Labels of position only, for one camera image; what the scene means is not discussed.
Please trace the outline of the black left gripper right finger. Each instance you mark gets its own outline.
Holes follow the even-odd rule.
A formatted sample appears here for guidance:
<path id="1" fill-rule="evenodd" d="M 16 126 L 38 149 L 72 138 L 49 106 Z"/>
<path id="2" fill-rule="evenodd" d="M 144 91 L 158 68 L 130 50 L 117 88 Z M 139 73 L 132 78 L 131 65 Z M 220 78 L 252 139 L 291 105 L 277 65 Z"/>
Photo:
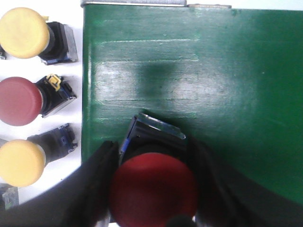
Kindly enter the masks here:
<path id="1" fill-rule="evenodd" d="M 231 167 L 190 137 L 187 164 L 198 181 L 200 227 L 301 227 L 303 207 Z"/>

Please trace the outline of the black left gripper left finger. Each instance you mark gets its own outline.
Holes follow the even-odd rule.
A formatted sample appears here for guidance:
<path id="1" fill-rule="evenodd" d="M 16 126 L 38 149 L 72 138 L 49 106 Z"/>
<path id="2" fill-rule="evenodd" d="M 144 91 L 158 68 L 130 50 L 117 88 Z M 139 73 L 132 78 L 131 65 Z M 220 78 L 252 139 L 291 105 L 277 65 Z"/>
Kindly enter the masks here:
<path id="1" fill-rule="evenodd" d="M 117 142 L 105 141 L 76 171 L 41 195 L 0 213 L 2 227 L 107 227 Z"/>

